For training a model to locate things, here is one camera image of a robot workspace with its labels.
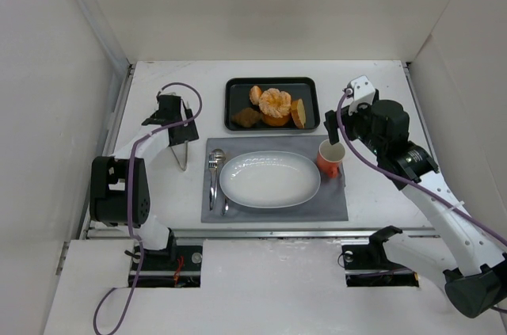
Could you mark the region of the metal tongs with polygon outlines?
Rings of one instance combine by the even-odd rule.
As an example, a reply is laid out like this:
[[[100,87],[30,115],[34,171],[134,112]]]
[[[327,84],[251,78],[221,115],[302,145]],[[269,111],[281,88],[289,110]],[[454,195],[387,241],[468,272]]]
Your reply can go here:
[[[189,103],[176,93],[161,94],[158,98],[162,115],[162,126],[187,120],[192,116]],[[189,125],[183,124],[168,130],[169,148],[178,167],[185,172],[189,157]]]

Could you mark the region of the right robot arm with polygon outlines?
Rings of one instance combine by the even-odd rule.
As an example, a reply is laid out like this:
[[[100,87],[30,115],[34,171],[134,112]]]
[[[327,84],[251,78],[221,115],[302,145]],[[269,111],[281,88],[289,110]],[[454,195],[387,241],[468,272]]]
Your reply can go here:
[[[382,173],[423,213],[448,247],[424,248],[403,230],[388,226],[354,246],[373,268],[408,268],[431,280],[465,317],[476,318],[506,298],[506,240],[471,218],[450,191],[436,161],[409,139],[408,113],[396,101],[339,105],[326,113],[331,144],[360,140],[376,157],[368,167]]]

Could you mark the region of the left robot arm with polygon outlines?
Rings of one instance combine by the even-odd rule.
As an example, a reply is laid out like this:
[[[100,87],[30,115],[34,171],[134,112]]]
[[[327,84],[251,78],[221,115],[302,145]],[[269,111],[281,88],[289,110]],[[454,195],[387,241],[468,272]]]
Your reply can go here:
[[[134,138],[91,166],[90,218],[140,240],[147,253],[169,253],[172,231],[151,213],[147,167],[159,153],[177,146],[189,151],[199,139],[191,108],[174,93],[157,97],[158,109]]]

